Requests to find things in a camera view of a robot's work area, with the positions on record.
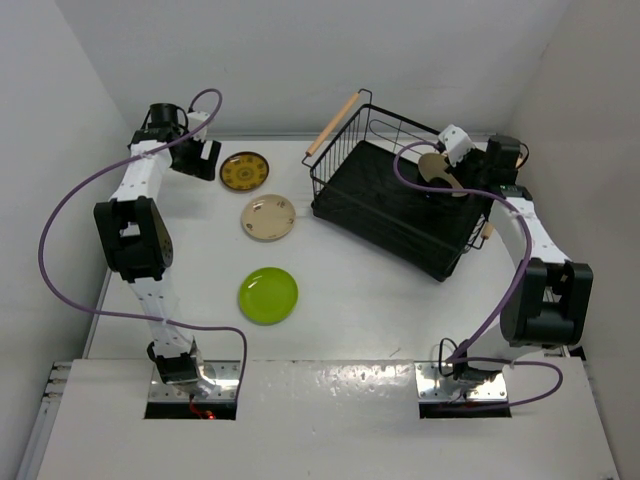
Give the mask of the brown patterned plate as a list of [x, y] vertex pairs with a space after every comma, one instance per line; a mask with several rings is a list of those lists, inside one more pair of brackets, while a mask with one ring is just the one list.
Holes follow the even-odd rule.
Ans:
[[222, 184], [235, 192], [249, 192], [264, 184], [270, 173], [267, 159], [256, 152], [238, 152], [224, 160], [219, 176]]

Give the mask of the beige floral plate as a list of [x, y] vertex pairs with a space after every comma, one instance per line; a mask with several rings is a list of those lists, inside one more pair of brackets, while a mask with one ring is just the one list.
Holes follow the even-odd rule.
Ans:
[[275, 241], [294, 227], [296, 210], [285, 197], [266, 194], [251, 200], [241, 213], [241, 226], [252, 238]]

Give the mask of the green plate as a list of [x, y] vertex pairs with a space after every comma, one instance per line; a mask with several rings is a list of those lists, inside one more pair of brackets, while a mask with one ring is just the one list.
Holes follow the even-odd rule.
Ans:
[[237, 300], [242, 314], [262, 326], [287, 319], [298, 302], [294, 277], [277, 267], [264, 267], [250, 273], [241, 283]]

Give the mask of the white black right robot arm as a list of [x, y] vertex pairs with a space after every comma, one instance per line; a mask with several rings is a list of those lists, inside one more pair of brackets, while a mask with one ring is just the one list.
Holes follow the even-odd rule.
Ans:
[[594, 273], [560, 250], [532, 195], [516, 183], [524, 149], [513, 137], [494, 135], [483, 155], [483, 188], [497, 196], [489, 223], [516, 272], [490, 319], [452, 354], [449, 374], [467, 388], [494, 379], [527, 353], [575, 346], [584, 332]]

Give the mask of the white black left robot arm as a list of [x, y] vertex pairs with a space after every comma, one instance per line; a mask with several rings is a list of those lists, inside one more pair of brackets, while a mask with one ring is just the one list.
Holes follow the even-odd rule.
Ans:
[[129, 145], [133, 160], [120, 185], [93, 209], [109, 268], [142, 306], [152, 335], [149, 358], [164, 384], [191, 399], [206, 398], [216, 382], [194, 335], [176, 324], [179, 300], [170, 275], [174, 247], [156, 200], [168, 170], [214, 180], [220, 145], [207, 134], [211, 119], [194, 108], [151, 105]]

